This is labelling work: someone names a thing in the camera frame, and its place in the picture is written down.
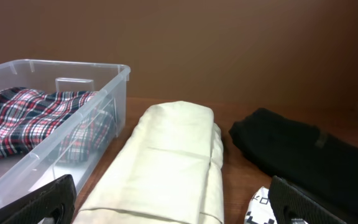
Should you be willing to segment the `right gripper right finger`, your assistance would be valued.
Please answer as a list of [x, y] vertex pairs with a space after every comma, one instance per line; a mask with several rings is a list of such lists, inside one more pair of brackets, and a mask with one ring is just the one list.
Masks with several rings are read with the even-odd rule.
[[268, 199], [278, 223], [358, 223], [357, 216], [341, 210], [281, 177], [273, 176]]

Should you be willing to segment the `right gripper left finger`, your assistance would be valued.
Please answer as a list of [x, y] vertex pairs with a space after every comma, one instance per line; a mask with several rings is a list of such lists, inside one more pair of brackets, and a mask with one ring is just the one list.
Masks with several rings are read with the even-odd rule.
[[0, 224], [70, 224], [76, 202], [76, 187], [70, 174], [63, 175], [22, 198], [0, 208]]

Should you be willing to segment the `red plaid shirt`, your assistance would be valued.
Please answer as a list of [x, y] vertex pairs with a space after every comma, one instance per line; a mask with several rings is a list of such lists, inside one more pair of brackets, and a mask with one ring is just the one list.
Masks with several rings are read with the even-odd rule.
[[[33, 150], [96, 95], [94, 91], [62, 91], [12, 87], [0, 91], [0, 159]], [[115, 109], [111, 103], [91, 110], [66, 135], [50, 159], [61, 163], [86, 162], [114, 134]]]

